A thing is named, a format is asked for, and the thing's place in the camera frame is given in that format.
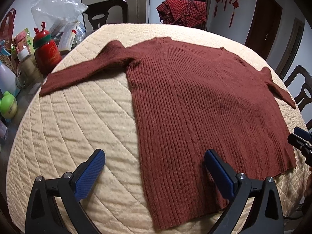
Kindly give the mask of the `maroon knit sweater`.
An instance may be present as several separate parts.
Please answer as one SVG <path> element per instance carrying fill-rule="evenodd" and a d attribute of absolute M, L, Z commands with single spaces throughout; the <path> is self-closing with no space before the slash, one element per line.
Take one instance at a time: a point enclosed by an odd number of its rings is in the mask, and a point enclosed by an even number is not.
<path fill-rule="evenodd" d="M 157 37 L 131 47 L 109 42 L 93 60 L 52 73 L 40 95 L 122 70 L 132 94 L 145 199 L 157 230 L 225 208 L 204 168 L 215 150 L 234 170 L 263 180 L 296 167 L 273 82 L 224 48 Z"/>

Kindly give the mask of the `glass jar white lid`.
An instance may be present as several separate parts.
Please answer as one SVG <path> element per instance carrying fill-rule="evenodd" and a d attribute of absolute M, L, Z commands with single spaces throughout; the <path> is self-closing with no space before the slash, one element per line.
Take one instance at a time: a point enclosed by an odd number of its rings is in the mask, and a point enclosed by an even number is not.
<path fill-rule="evenodd" d="M 27 48 L 24 48 L 17 54 L 19 64 L 17 66 L 16 85 L 19 89 L 27 87 L 43 81 L 43 76 L 38 70 L 36 60 Z"/>

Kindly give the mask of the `red reindeer thermos bottle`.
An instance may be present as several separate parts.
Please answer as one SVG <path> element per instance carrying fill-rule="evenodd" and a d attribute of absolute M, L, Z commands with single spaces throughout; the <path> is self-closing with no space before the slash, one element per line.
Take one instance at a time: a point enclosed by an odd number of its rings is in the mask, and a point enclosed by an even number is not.
<path fill-rule="evenodd" d="M 50 32 L 45 29 L 45 26 L 46 23 L 43 21 L 41 30 L 34 28 L 35 37 L 33 39 L 36 64 L 44 77 L 51 73 L 61 61 L 59 49 L 52 39 Z"/>

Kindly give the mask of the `white bottle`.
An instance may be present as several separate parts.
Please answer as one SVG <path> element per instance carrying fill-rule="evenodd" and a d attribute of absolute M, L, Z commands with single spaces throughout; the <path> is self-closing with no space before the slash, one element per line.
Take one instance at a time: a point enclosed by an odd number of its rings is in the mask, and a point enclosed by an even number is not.
<path fill-rule="evenodd" d="M 0 88 L 2 94 L 8 91 L 14 97 L 20 92 L 16 85 L 16 75 L 3 62 L 0 65 Z"/>

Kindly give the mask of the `dark wooden door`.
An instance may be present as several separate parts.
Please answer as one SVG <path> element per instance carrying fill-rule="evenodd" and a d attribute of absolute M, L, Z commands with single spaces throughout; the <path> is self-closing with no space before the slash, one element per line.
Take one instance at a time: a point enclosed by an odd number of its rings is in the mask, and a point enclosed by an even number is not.
<path fill-rule="evenodd" d="M 275 0 L 256 0 L 254 15 L 245 46 L 264 60 L 268 57 L 278 32 L 282 7 Z"/>

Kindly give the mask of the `black chair behind table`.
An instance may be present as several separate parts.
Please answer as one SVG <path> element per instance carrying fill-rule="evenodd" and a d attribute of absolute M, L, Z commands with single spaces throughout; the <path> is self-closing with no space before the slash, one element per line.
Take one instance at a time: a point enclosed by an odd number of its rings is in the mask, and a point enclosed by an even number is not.
<path fill-rule="evenodd" d="M 90 4 L 87 10 L 84 11 L 93 30 L 98 30 L 101 26 L 106 24 L 109 10 L 115 6 L 122 9 L 122 23 L 129 23 L 128 3 L 125 0 L 107 0 Z"/>

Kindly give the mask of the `clear plastic bag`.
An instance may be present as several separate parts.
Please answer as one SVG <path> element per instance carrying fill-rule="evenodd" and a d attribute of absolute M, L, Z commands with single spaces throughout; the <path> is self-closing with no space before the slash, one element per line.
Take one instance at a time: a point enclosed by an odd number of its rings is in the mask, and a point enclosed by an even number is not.
<path fill-rule="evenodd" d="M 45 29 L 52 39 L 59 43 L 65 27 L 78 22 L 78 16 L 87 10 L 88 6 L 77 0 L 34 0 L 31 2 L 31 13 L 38 29 L 45 23 Z"/>

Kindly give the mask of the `red gift bag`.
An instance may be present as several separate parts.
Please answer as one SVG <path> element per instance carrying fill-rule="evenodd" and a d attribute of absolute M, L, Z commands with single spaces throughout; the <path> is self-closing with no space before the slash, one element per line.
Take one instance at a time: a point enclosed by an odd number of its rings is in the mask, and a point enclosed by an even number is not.
<path fill-rule="evenodd" d="M 1 40 L 5 41 L 5 46 L 7 49 L 11 48 L 15 16 L 16 9 L 12 8 L 8 11 L 3 21 L 1 22 Z"/>

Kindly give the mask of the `red plaid shirt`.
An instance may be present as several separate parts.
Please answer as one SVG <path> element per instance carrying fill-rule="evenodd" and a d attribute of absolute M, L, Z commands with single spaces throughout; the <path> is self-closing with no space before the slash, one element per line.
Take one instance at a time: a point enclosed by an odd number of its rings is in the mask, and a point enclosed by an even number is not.
<path fill-rule="evenodd" d="M 165 0 L 156 8 L 162 24 L 203 30 L 207 21 L 207 4 L 191 0 Z"/>

